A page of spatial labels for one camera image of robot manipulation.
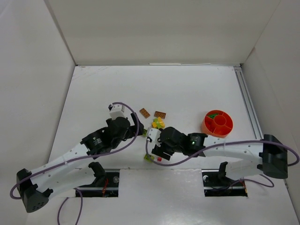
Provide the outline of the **dark green lego plate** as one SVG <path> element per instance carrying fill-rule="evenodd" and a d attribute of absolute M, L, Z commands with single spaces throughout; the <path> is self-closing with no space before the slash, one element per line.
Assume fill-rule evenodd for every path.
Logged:
<path fill-rule="evenodd" d="M 211 119 L 214 119 L 217 115 L 218 115 L 218 113 L 214 113 L 214 114 L 208 115 L 208 117 L 211 118 Z"/>

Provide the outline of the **lime green square lego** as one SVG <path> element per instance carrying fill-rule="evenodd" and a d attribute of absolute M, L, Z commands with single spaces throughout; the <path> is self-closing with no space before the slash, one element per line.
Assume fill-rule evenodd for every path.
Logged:
<path fill-rule="evenodd" d="M 146 129 L 144 129 L 143 130 L 143 134 L 142 134 L 143 136 L 146 136 L 147 135 L 147 130 Z"/>

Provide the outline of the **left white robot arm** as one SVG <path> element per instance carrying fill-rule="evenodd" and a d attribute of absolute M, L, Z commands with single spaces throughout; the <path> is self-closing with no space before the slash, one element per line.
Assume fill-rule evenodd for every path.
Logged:
<path fill-rule="evenodd" d="M 27 213 L 44 207 L 50 199 L 70 189 L 84 185 L 99 185 L 106 172 L 97 158 L 108 154 L 122 141 L 142 135 L 144 125 L 136 114 L 128 118 L 107 119 L 107 126 L 90 133 L 63 156 L 34 169 L 22 169 L 16 174 L 18 192 Z"/>

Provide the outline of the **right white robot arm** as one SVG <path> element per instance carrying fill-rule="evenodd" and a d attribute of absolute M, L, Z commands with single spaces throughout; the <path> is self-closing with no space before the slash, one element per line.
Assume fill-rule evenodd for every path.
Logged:
<path fill-rule="evenodd" d="M 173 127 L 150 128 L 146 134 L 155 146 L 151 153 L 170 160 L 174 153 L 190 158 L 227 157 L 236 162 L 223 162 L 219 177 L 238 180 L 245 176 L 264 174 L 275 179 L 288 177 L 287 148 L 272 135 L 261 140 L 228 142 L 224 138 L 204 133 L 181 133 Z"/>

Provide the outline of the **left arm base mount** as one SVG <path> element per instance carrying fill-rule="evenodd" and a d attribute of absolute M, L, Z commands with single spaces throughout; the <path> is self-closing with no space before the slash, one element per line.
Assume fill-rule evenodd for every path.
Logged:
<path fill-rule="evenodd" d="M 90 163 L 88 168 L 93 171 L 93 181 L 77 188 L 83 197 L 118 197 L 120 170 L 105 170 L 99 162 Z"/>

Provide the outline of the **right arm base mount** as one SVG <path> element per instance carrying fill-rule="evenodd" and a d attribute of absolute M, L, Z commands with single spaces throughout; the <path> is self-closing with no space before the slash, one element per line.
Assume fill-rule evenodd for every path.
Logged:
<path fill-rule="evenodd" d="M 219 169 L 202 170 L 203 190 L 205 197 L 248 197 L 244 181 L 235 181 L 226 177 L 225 167 L 228 162 L 221 163 Z"/>

